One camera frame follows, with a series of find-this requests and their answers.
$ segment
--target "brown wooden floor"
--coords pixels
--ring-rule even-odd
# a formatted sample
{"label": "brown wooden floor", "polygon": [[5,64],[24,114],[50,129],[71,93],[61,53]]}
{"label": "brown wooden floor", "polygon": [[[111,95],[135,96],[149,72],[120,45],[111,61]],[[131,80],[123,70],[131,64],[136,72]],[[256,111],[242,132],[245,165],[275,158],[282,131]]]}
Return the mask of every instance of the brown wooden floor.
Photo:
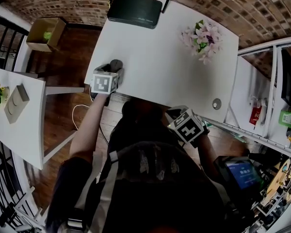
{"label": "brown wooden floor", "polygon": [[[32,52],[29,71],[53,75],[46,77],[47,85],[84,86],[84,78],[99,34],[100,31],[95,30],[66,29],[60,40],[60,51]],[[121,118],[121,107],[125,101],[125,99],[113,96],[109,107],[104,109],[101,127],[107,139],[110,138],[113,127]],[[73,107],[77,104],[90,104],[88,88],[81,94],[47,97],[44,123],[45,149],[74,129],[71,114]],[[77,125],[81,123],[85,113],[86,108],[84,107],[78,107],[75,110],[74,119]],[[250,150],[259,148],[259,145],[255,143],[243,144],[215,127],[210,127],[209,136],[218,155],[241,156],[246,148]],[[35,186],[33,193],[35,202],[44,210],[49,205],[60,164],[68,158],[69,147],[70,143],[66,144],[44,165],[43,170],[26,164],[28,179],[31,185]],[[106,149],[107,145],[99,134],[97,150],[106,152]],[[186,146],[185,149],[194,161],[199,163],[197,150],[190,146]]]}

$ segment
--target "brick wall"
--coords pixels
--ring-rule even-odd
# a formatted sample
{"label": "brick wall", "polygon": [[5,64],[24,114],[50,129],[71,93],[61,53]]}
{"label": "brick wall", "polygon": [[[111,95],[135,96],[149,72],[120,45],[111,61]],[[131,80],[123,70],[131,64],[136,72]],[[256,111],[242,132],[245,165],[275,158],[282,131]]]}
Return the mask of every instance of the brick wall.
{"label": "brick wall", "polygon": [[[62,16],[68,22],[103,26],[109,9],[108,1],[0,0],[0,3],[29,22],[43,16]],[[240,48],[291,36],[291,0],[175,1],[233,31],[240,38]]]}

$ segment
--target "small white table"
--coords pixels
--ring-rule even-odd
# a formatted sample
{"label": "small white table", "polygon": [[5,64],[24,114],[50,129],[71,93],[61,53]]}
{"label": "small white table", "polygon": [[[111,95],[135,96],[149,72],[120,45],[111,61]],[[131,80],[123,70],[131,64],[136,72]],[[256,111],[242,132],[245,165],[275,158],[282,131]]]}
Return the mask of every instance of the small white table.
{"label": "small white table", "polygon": [[1,86],[9,87],[10,94],[17,85],[23,84],[30,101],[17,121],[8,122],[4,105],[0,107],[0,141],[19,157],[38,169],[58,150],[70,141],[76,131],[44,151],[43,128],[46,95],[83,92],[83,87],[50,87],[45,81],[35,79],[27,73],[15,73],[0,69]]}
{"label": "small white table", "polygon": [[[106,21],[89,64],[85,83],[96,67],[123,62],[124,80],[117,92],[166,106],[186,105],[202,117],[223,122],[234,83],[238,37],[217,23],[223,50],[205,66],[179,40],[181,29],[208,17],[170,1],[155,29]],[[213,108],[214,99],[222,106]]]}

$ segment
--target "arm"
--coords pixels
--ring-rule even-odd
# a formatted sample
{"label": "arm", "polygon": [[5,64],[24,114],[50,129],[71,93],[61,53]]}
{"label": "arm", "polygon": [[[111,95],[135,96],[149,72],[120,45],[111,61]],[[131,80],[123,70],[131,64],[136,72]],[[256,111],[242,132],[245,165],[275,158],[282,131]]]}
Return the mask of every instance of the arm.
{"label": "arm", "polygon": [[217,154],[207,135],[202,134],[197,137],[197,148],[200,158],[200,163],[206,175],[215,182],[220,183],[220,176],[213,162],[217,158]]}
{"label": "arm", "polygon": [[99,124],[109,94],[98,94],[89,107],[70,146],[70,158],[80,157],[92,163],[96,148]]}

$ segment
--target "black router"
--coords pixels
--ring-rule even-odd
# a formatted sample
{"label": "black router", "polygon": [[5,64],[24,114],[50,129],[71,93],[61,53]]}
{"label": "black router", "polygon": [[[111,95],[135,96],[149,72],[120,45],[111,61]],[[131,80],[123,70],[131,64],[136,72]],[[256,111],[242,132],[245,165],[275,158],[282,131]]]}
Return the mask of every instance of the black router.
{"label": "black router", "polygon": [[110,21],[122,22],[154,29],[159,21],[162,2],[157,0],[110,0],[107,17]]}

